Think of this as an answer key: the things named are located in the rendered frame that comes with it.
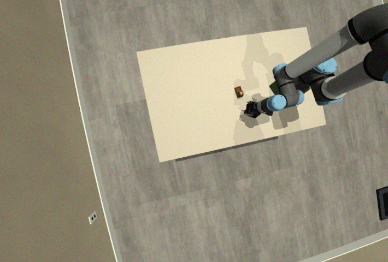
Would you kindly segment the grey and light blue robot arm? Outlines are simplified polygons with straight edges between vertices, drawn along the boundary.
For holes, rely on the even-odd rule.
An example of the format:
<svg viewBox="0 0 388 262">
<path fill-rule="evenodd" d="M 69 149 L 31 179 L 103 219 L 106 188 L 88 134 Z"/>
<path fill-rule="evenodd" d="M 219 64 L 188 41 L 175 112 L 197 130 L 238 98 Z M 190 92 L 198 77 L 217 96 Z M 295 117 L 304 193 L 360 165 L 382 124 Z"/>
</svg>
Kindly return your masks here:
<svg viewBox="0 0 388 262">
<path fill-rule="evenodd" d="M 372 50 L 364 60 L 335 76 L 337 63 L 333 57 L 367 42 Z M 280 94 L 257 103 L 258 111 L 268 116 L 303 103 L 302 91 L 309 87 L 317 105 L 322 106 L 342 101 L 347 92 L 373 81 L 388 84 L 388 3 L 357 14 L 345 27 L 272 72 Z"/>
</svg>

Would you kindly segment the brown wooden tray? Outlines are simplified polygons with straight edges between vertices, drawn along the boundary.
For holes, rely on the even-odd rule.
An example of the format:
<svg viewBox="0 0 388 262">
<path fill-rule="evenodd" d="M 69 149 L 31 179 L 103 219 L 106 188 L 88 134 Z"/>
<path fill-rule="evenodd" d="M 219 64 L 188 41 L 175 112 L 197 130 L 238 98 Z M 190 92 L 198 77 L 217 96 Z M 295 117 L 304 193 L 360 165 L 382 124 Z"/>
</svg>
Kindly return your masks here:
<svg viewBox="0 0 388 262">
<path fill-rule="evenodd" d="M 238 92 L 239 92 L 239 91 L 242 91 L 242 89 L 241 89 L 241 86 L 235 87 L 234 89 L 235 89 L 235 92 L 236 92 L 237 98 L 239 98 L 239 97 L 242 97 L 242 96 L 243 96 L 243 95 L 242 95 L 242 96 L 238 96 Z"/>
</svg>

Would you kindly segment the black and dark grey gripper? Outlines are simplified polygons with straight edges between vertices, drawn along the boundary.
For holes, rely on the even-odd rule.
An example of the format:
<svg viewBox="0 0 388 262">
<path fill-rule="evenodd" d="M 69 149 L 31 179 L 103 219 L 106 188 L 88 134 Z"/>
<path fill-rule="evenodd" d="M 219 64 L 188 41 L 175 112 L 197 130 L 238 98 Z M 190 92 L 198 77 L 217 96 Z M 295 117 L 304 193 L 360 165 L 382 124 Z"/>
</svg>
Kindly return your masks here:
<svg viewBox="0 0 388 262">
<path fill-rule="evenodd" d="M 253 101 L 250 101 L 250 102 L 247 102 L 248 104 L 246 105 L 246 111 L 244 114 L 246 114 L 247 116 L 249 117 L 252 117 L 252 118 L 256 118 L 258 117 L 260 114 L 262 114 L 261 112 L 258 111 L 257 109 L 257 102 L 254 102 Z M 252 105 L 252 106 L 251 106 Z M 252 108 L 253 107 L 253 108 Z"/>
</svg>

